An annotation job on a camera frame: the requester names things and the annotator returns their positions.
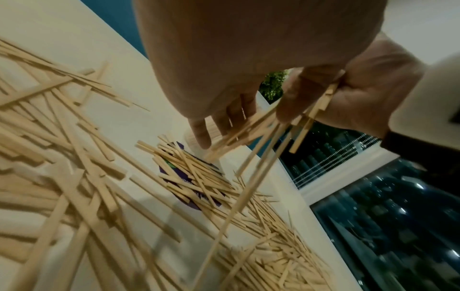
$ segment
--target window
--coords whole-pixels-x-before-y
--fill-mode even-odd
[[[276,143],[275,150],[282,141],[283,138]],[[280,161],[297,189],[301,189],[377,142],[378,138],[358,131],[315,122],[297,152],[289,153],[288,145]]]
[[[460,290],[460,199],[397,159],[311,206],[363,290]]]

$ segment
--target green plant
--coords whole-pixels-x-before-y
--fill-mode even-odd
[[[281,85],[286,78],[287,72],[278,71],[266,75],[265,80],[259,86],[259,92],[268,101],[269,104],[275,102],[283,96]]]

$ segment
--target white tabletop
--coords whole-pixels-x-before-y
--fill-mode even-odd
[[[128,108],[98,95],[93,95],[83,109],[105,136],[155,173],[159,170],[151,160],[151,156],[135,148],[137,140],[156,145],[157,135],[163,133],[169,133],[178,141],[183,140],[183,134],[188,129],[187,121],[166,100],[148,60],[79,0],[1,0],[0,36],[76,70],[97,68],[104,60],[109,60],[111,65],[103,81],[112,85],[126,99],[142,105],[150,112],[137,106]],[[4,73],[4,70],[5,67],[0,63],[0,71]],[[33,85],[27,80],[16,81],[24,87]],[[220,160],[220,165],[230,180],[233,178],[233,170],[240,165],[249,151],[246,147],[240,147]],[[135,170],[122,158],[117,157],[115,163],[128,169],[130,174],[140,176],[178,207],[196,216],[210,229],[217,231],[199,211],[183,205],[170,192]],[[254,163],[248,168],[246,179],[253,166]],[[168,262],[186,283],[192,282],[210,247],[211,240],[128,179],[119,184],[163,221],[175,228],[184,238],[180,244],[174,242],[131,208],[126,208],[133,228],[157,250],[160,257]],[[281,203],[275,203],[274,207],[282,217],[286,218],[286,221],[286,209],[289,209],[300,234],[331,264],[340,290],[359,288],[311,211],[306,212],[305,202],[291,183],[281,163],[278,162],[273,167],[260,189],[281,200]],[[0,211],[0,217],[12,215],[11,212]],[[33,224],[43,222],[42,217],[33,214],[18,219]],[[35,290],[48,290],[52,282],[51,278],[59,268],[59,259],[66,251],[72,232],[63,226],[60,233],[64,238],[52,248]],[[242,245],[252,240],[249,235],[233,226],[230,227],[229,235],[229,241],[234,244]],[[0,257],[0,291],[7,288],[18,269],[19,264]],[[218,272],[216,268],[209,268],[203,290],[215,290],[219,280],[216,272]],[[83,288],[99,290],[86,256],[72,285],[72,290],[83,290]]]

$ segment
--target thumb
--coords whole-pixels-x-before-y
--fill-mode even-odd
[[[290,122],[326,91],[342,66],[324,65],[295,68],[283,83],[283,97],[276,108],[281,122]]]

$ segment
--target sleeve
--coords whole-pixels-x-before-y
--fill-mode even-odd
[[[460,53],[428,69],[389,128],[383,148],[422,165],[427,182],[460,195]]]

